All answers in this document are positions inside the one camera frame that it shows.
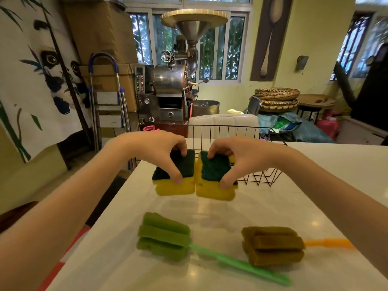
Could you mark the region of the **person's right hand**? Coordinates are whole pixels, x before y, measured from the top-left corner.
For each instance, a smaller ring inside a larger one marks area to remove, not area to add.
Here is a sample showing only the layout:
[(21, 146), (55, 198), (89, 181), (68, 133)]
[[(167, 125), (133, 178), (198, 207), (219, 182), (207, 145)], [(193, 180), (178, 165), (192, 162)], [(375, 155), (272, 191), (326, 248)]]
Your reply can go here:
[(279, 168), (288, 148), (280, 143), (235, 136), (215, 140), (208, 150), (208, 158), (213, 158), (215, 154), (233, 155), (234, 165), (241, 165), (242, 178), (254, 172)]

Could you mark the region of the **person's left hand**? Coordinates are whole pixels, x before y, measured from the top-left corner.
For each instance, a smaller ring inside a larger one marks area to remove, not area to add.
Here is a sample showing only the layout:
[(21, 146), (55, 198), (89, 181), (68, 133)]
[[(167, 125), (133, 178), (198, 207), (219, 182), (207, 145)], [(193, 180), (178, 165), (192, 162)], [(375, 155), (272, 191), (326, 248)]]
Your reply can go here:
[(161, 168), (161, 159), (171, 159), (172, 150), (187, 155), (187, 143), (183, 136), (172, 132), (130, 132), (115, 138), (124, 149), (127, 160), (137, 158)]

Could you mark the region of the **yellow green scouring sponge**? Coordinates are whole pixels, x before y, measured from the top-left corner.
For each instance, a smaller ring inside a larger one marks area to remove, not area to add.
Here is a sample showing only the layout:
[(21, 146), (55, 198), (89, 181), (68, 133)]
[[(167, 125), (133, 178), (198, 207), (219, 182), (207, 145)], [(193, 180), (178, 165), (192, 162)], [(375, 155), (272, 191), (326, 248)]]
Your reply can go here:
[(196, 190), (195, 151), (187, 150), (187, 155), (183, 157), (180, 151), (172, 150), (170, 158), (181, 172), (183, 181), (180, 185), (176, 184), (163, 169), (157, 167), (152, 177), (156, 193), (160, 196), (193, 194)]
[(232, 201), (235, 198), (235, 190), (238, 182), (228, 189), (220, 188), (220, 181), (231, 169), (229, 158), (223, 154), (215, 154), (208, 158), (208, 151), (201, 151), (195, 164), (196, 195), (214, 200)]

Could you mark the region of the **person's left forearm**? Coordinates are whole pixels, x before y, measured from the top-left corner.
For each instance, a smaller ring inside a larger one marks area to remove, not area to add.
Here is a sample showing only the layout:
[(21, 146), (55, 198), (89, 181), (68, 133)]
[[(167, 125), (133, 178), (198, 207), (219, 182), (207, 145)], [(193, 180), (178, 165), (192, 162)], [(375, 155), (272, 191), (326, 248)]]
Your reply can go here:
[(0, 291), (35, 291), (129, 160), (124, 134), (0, 235)]

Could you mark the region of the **green sponge bottle brush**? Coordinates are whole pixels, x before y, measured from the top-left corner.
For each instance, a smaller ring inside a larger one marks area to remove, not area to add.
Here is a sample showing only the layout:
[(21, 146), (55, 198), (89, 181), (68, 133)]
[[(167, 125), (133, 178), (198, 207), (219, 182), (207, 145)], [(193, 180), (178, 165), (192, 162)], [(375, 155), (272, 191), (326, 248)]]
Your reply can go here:
[(216, 259), (218, 262), (245, 271), (274, 283), (291, 286), (291, 279), (283, 274), (253, 267), (248, 262), (192, 244), (191, 229), (180, 222), (163, 217), (158, 213), (146, 212), (138, 228), (137, 249), (162, 256), (167, 260), (182, 261), (192, 249)]

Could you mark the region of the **metal bucket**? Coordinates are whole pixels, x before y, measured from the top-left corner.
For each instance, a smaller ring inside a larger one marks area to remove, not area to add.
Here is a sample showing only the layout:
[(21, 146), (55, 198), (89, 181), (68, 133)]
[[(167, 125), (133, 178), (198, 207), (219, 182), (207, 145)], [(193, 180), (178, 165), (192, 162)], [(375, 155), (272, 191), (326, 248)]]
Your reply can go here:
[(215, 100), (192, 101), (191, 117), (216, 115), (220, 113), (220, 102)]

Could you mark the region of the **metal coffee roaster machine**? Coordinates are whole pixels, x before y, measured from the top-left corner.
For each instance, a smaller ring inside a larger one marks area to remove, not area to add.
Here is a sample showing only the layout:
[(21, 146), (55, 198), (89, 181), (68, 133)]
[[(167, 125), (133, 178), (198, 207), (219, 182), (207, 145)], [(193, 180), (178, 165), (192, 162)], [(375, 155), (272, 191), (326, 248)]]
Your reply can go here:
[(192, 91), (196, 83), (192, 75), (197, 70), (197, 42), (210, 24), (205, 22), (177, 22), (180, 31), (172, 50), (160, 54), (162, 64), (131, 64), (140, 74), (144, 87), (137, 87), (139, 123), (186, 124), (190, 115)]

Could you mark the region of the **stack of woven baskets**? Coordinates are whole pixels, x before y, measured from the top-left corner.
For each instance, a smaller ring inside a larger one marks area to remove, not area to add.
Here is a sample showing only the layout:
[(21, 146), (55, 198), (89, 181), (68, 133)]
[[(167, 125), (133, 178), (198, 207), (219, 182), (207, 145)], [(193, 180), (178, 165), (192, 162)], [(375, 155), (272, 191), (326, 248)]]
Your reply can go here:
[(281, 113), (294, 111), (298, 105), (300, 91), (294, 88), (258, 88), (255, 89), (256, 97), (261, 100), (260, 112)]

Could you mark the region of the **black round stool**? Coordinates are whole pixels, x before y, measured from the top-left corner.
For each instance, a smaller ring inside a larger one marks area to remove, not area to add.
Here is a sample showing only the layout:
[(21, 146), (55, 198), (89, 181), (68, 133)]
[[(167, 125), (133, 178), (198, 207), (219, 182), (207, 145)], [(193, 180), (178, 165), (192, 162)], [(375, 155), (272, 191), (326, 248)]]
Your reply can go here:
[(299, 117), (303, 117), (304, 113), (308, 113), (308, 122), (312, 121), (316, 125), (321, 110), (322, 107), (319, 106), (306, 106), (299, 104), (296, 114)]

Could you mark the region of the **pink plastic container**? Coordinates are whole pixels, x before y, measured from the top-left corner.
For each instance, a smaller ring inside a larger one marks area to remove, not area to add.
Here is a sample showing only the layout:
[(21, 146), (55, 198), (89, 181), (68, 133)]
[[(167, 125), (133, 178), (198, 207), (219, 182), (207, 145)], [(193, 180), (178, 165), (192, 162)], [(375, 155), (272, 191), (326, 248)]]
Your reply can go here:
[(325, 133), (331, 139), (335, 139), (339, 132), (338, 117), (341, 117), (342, 113), (333, 109), (326, 109), (323, 112), (321, 119), (316, 123), (316, 126)]

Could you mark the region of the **panda print curtain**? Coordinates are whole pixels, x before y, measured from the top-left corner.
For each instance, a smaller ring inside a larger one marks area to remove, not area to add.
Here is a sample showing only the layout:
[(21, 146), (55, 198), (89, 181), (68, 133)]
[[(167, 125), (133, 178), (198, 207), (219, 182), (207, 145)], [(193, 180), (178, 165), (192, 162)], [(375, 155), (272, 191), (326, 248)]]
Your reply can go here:
[(0, 0), (0, 125), (23, 163), (88, 126), (87, 87), (59, 0)]

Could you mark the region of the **window with black grille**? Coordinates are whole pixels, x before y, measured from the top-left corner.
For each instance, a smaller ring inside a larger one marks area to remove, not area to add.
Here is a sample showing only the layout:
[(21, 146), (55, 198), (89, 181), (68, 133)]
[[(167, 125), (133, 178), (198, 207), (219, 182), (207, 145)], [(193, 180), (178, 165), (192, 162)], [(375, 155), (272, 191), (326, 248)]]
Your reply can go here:
[(337, 57), (337, 62), (342, 66), (347, 76), (355, 63), (373, 15), (373, 12), (366, 11), (356, 11), (353, 14)]

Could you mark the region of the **orange handled sponge bottle brush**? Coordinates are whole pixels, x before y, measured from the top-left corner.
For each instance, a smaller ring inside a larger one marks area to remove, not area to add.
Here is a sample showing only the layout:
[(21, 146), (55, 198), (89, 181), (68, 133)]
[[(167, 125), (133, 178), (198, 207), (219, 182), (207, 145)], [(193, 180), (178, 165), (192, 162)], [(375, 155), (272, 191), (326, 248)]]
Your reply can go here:
[(288, 227), (249, 226), (241, 234), (244, 253), (254, 267), (300, 263), (306, 247), (355, 249), (347, 239), (304, 240)]

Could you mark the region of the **blue handled step ladder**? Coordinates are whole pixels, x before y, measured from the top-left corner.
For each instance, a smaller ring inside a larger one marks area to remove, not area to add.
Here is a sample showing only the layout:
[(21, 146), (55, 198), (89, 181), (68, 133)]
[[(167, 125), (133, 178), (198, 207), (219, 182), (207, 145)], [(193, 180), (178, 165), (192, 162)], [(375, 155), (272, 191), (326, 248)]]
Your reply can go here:
[[(97, 91), (94, 88), (93, 78), (94, 78), (94, 62), (97, 58), (107, 58), (110, 60), (113, 71), (116, 89), (114, 92), (106, 91)], [(101, 127), (113, 127), (113, 128), (124, 128), (125, 132), (131, 132), (131, 126), (129, 121), (128, 106), (124, 93), (124, 88), (120, 85), (119, 80), (119, 66), (116, 60), (112, 55), (104, 52), (98, 52), (91, 54), (88, 64), (89, 71), (89, 81), (90, 86), (88, 87), (89, 91), (89, 100), (90, 100), (90, 109), (92, 114), (92, 131), (94, 135), (94, 150), (96, 153), (100, 151), (103, 144), (108, 141), (108, 138), (102, 138), (100, 135)], [(99, 111), (121, 111), (120, 116), (105, 116), (100, 123), (100, 114)]]

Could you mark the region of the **window with white frame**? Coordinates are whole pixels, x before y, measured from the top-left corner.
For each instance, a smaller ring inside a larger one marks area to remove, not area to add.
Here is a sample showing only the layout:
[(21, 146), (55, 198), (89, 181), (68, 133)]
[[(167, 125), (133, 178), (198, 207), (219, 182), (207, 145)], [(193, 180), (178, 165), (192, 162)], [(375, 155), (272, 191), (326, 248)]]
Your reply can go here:
[(137, 56), (143, 64), (163, 64), (160, 54), (173, 50), (177, 29), (162, 25), (162, 14), (176, 9), (205, 8), (226, 11), (229, 21), (208, 29), (197, 43), (198, 69), (194, 82), (241, 80), (241, 67), (253, 0), (124, 0), (133, 24)]

